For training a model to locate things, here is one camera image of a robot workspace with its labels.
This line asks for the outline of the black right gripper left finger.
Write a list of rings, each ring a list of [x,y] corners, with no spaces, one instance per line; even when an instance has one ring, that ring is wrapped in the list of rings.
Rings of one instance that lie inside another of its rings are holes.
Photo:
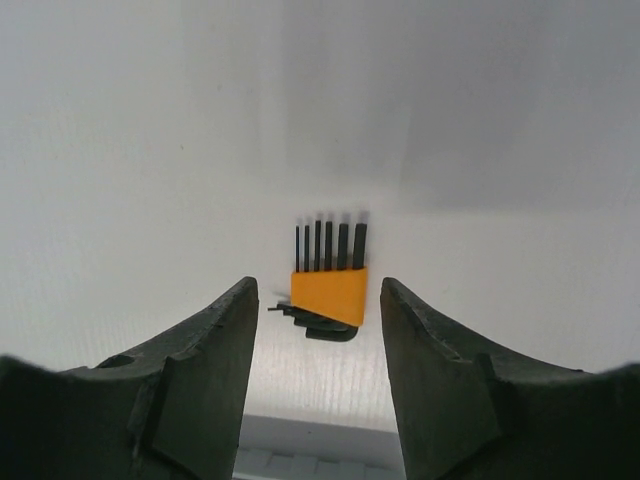
[[[5,479],[228,479],[259,310],[254,278],[99,365],[1,359]]]

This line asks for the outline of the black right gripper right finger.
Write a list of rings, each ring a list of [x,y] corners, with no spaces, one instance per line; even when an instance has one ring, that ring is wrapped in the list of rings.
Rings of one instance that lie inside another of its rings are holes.
[[[639,368],[588,373],[510,350],[394,278],[380,308],[410,479],[635,479]]]

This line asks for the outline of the grey plastic tool case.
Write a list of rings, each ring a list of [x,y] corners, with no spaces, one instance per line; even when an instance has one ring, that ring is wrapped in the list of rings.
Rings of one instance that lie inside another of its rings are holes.
[[[396,433],[246,415],[235,479],[403,479]]]

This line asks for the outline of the orange hex key set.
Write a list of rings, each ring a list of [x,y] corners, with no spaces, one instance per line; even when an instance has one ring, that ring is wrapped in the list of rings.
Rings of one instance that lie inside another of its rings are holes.
[[[267,310],[308,340],[353,341],[366,317],[369,220],[366,210],[299,218],[288,290]]]

